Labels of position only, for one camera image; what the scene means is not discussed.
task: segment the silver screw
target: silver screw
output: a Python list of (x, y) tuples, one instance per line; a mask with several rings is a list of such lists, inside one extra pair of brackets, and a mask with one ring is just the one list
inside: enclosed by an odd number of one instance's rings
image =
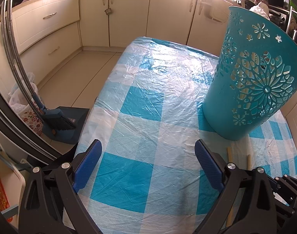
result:
[(229, 169), (231, 169), (231, 170), (234, 170), (235, 167), (236, 167), (236, 165), (233, 164), (233, 163), (228, 163), (228, 164), (227, 164), (227, 167), (228, 167)]
[(259, 173), (264, 173), (264, 169), (263, 169), (262, 167), (258, 167), (258, 168), (257, 168), (257, 171), (258, 171)]
[(32, 169), (32, 172), (33, 173), (37, 173), (38, 171), (40, 171), (40, 168), (39, 167), (35, 167), (35, 168)]
[(66, 162), (66, 163), (63, 163), (63, 164), (62, 164), (62, 168), (63, 168), (63, 169), (67, 169), (67, 168), (69, 168), (69, 167), (70, 167), (70, 163), (67, 163), (67, 162)]

